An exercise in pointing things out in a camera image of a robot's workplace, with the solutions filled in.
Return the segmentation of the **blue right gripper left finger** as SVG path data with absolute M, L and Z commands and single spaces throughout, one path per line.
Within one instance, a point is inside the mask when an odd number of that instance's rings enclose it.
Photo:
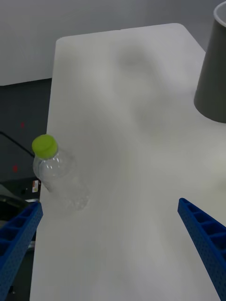
M 29 203 L 20 214 L 0 229 L 0 300 L 13 284 L 29 244 L 42 219 L 41 203 Z

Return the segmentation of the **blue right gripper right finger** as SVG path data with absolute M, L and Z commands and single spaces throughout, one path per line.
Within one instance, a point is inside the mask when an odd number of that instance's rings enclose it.
M 226 228 L 184 198 L 178 214 L 205 266 L 220 300 L 226 300 Z

